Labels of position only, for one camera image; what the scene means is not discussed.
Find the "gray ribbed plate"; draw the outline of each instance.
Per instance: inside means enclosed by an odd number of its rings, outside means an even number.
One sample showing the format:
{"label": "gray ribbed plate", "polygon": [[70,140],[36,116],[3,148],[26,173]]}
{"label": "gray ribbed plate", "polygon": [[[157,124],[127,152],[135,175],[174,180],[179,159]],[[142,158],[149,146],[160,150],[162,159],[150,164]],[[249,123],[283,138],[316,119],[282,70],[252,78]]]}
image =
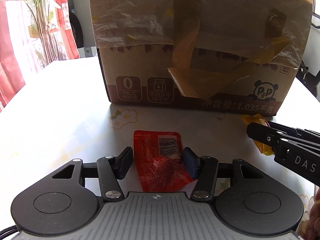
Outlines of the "gray ribbed plate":
{"label": "gray ribbed plate", "polygon": [[[24,232],[14,240],[38,240]],[[85,227],[51,240],[258,240],[226,227],[215,216],[210,206],[195,203],[182,192],[130,192],[121,201],[105,203]],[[294,233],[268,237],[272,240],[297,240]]]}

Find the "cardboard box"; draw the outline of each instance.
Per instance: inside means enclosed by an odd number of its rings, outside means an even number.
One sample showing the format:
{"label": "cardboard box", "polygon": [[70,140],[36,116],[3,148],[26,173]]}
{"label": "cardboard box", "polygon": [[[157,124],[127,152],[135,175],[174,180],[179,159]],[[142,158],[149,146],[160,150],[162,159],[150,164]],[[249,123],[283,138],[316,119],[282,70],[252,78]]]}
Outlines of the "cardboard box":
{"label": "cardboard box", "polygon": [[300,65],[312,0],[90,0],[90,8],[112,103],[272,116]]}

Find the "barcode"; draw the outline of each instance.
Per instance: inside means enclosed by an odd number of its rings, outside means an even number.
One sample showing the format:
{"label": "barcode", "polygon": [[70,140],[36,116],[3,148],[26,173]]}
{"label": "barcode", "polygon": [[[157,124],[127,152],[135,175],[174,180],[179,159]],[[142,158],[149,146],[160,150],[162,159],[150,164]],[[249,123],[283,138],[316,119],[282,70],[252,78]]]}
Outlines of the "barcode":
{"label": "barcode", "polygon": [[177,143],[176,136],[161,136],[158,137],[159,142],[159,153],[162,156],[169,157],[169,158],[177,158],[179,157],[179,147]]}

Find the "red plastic wrapper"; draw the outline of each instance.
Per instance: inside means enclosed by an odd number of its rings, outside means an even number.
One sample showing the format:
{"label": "red plastic wrapper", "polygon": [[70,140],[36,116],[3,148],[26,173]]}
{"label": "red plastic wrapper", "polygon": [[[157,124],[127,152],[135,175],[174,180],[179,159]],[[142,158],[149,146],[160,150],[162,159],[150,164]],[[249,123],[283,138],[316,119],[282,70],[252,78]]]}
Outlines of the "red plastic wrapper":
{"label": "red plastic wrapper", "polygon": [[137,130],[133,134],[134,161],[144,192],[173,192],[194,181],[180,158],[176,132]]}

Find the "yellow candy wrapper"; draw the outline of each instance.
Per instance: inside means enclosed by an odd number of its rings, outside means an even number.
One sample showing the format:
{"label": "yellow candy wrapper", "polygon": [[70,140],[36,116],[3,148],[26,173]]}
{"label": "yellow candy wrapper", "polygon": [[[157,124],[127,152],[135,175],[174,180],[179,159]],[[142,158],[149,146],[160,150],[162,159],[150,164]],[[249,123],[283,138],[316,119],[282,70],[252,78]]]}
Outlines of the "yellow candy wrapper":
{"label": "yellow candy wrapper", "polygon": [[[251,115],[243,115],[241,116],[242,120],[245,122],[246,125],[248,125],[249,123],[252,122],[256,122],[256,123],[260,123],[263,124],[265,126],[270,127],[270,125],[268,124],[268,121],[265,120],[261,114],[256,114],[254,116]],[[274,155],[275,153],[273,152],[273,150],[271,149],[271,146],[265,145],[263,143],[260,143],[258,141],[254,141],[254,144],[256,145],[256,147],[259,149],[259,151],[261,153],[263,153],[264,155],[270,156],[270,155]]]}

